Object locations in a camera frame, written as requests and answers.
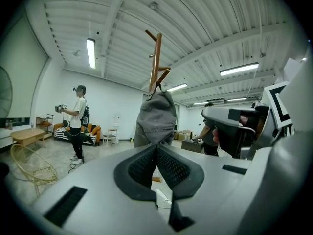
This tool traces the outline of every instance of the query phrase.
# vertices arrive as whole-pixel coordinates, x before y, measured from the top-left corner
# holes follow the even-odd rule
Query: black cap
[[[86,93],[86,86],[85,85],[79,85],[79,86],[77,86],[77,88],[76,88],[76,91],[77,90],[82,90],[83,91],[83,93],[85,94]]]
[[[211,102],[209,102],[209,103],[207,103],[206,105],[205,105],[205,107],[207,107],[207,106],[213,106],[214,104],[212,104]]]

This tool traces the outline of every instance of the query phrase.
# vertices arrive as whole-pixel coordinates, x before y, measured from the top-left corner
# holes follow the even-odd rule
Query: ceiling beam
[[[64,70],[65,71],[71,71],[71,72],[76,72],[76,73],[79,73],[79,74],[83,74],[83,75],[87,75],[87,76],[92,76],[92,77],[96,77],[96,78],[99,78],[99,79],[103,79],[105,81],[110,81],[110,82],[114,82],[114,83],[117,83],[121,86],[128,86],[128,87],[131,87],[131,88],[134,88],[134,89],[137,89],[139,91],[142,92],[142,94],[147,94],[146,91],[143,91],[142,89],[139,88],[138,85],[136,85],[135,83],[130,83],[128,80],[123,80],[121,79],[120,77],[115,77],[115,76],[112,76],[112,75],[109,75],[108,78],[103,78],[101,76],[97,76],[97,75],[93,75],[93,74],[90,74],[90,73],[87,73],[87,72],[83,72],[83,71],[80,71],[77,69],[76,66],[73,66],[73,65],[66,65],[64,67]],[[184,105],[184,106],[188,106],[187,104],[184,104],[184,103],[180,103],[178,101],[175,101],[173,100],[174,103],[176,104],[180,104],[180,105]]]
[[[103,29],[103,37],[102,37],[102,50],[101,54],[105,57],[107,57],[108,54],[108,48],[109,48],[109,42],[110,42],[110,36],[112,33],[113,25],[115,18],[117,16],[118,10],[122,5],[122,2],[124,0],[112,0],[112,4],[110,5],[109,13],[106,17],[106,23],[104,25]],[[106,71],[106,63],[107,58],[105,60],[105,63],[103,66],[101,66],[101,76],[104,77],[104,73]]]
[[[264,88],[257,88],[257,89],[251,89],[249,94],[254,94],[254,93],[261,93],[263,92]],[[207,100],[213,100],[213,99],[219,99],[219,98],[229,98],[229,97],[236,97],[236,96],[246,96],[248,94],[249,90],[245,91],[239,91],[239,92],[230,92],[230,93],[224,93],[224,94],[218,94],[218,95],[213,95],[213,96],[203,96],[203,97],[198,97],[198,98],[191,98],[191,99],[186,99],[182,100],[180,103],[186,104],[186,103],[197,103],[197,102],[205,102]]]
[[[288,25],[287,23],[281,23],[281,24],[272,24],[272,25],[266,25],[262,27],[262,34],[263,36],[269,35],[273,32],[276,31],[289,31],[291,30],[291,26]],[[240,33],[225,37],[221,40],[215,41],[211,44],[208,44],[192,53],[189,55],[179,59],[175,63],[169,65],[171,67],[171,73],[176,70],[176,68],[182,67],[183,65],[186,65],[189,62],[193,62],[203,55],[209,55],[218,49],[221,49],[225,46],[230,46],[230,45],[235,45],[237,43],[241,43],[244,41],[248,41],[251,38],[256,38],[260,36],[260,29],[259,28],[254,28],[246,31],[242,31]],[[141,86],[142,89],[146,88],[149,85],[149,81],[147,80],[144,82]]]
[[[276,75],[276,73],[275,73],[274,70],[271,70],[271,71],[269,70],[269,71],[256,73],[255,78],[266,78],[266,77],[269,77],[269,76],[273,77],[275,75]],[[191,87],[191,88],[188,88],[188,89],[185,89],[185,90],[179,90],[177,92],[172,92],[172,94],[173,94],[173,96],[177,96],[177,95],[184,94],[184,93],[195,92],[195,91],[209,89],[209,88],[220,86],[220,85],[226,85],[226,84],[231,84],[231,83],[236,83],[236,82],[242,82],[242,81],[246,81],[246,80],[250,80],[250,79],[253,79],[253,74],[252,73],[246,74],[246,75],[243,75],[243,76],[236,76],[236,77],[232,77],[232,78],[216,81],[216,82],[213,82],[213,83],[207,83],[207,84]]]
[[[40,46],[47,55],[55,59],[60,66],[65,65],[47,20],[44,0],[25,0],[26,17]]]

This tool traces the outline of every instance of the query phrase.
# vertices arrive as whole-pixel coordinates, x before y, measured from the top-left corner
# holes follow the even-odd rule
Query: white ceiling
[[[163,89],[187,83],[173,93],[186,105],[249,91],[249,97],[260,96],[287,61],[293,29],[279,0],[33,0],[26,12],[35,32],[45,29],[42,44],[65,69],[142,90],[148,89],[155,44],[145,30],[162,33],[160,66],[171,67]],[[96,40],[96,69],[89,67],[87,38]],[[260,63],[254,80],[253,70],[220,76],[253,62]]]

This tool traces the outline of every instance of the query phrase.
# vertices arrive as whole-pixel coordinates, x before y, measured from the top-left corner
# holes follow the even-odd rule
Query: black pants
[[[73,148],[74,151],[76,153],[76,156],[79,159],[83,158],[83,148],[82,148],[82,142],[80,139],[80,129],[81,128],[72,128],[70,127],[70,134],[72,135],[72,144],[73,144]]]
[[[204,153],[206,155],[211,155],[211,156],[216,156],[216,157],[219,156],[219,154],[217,153],[217,149],[219,147],[218,145],[210,146],[210,145],[208,145],[206,143],[204,143],[203,145],[204,145]]]

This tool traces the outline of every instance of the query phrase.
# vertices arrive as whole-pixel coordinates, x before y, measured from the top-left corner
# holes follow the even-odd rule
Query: wooden coat rack
[[[160,55],[161,55],[161,42],[162,42],[162,34],[158,33],[155,37],[150,31],[146,30],[146,33],[155,41],[155,51],[149,58],[153,57],[152,61],[152,71],[150,77],[150,85],[149,85],[149,94],[153,94],[157,87],[161,85],[161,82],[164,78],[170,73],[170,67],[159,67]],[[158,72],[164,71],[163,74],[158,79]]]

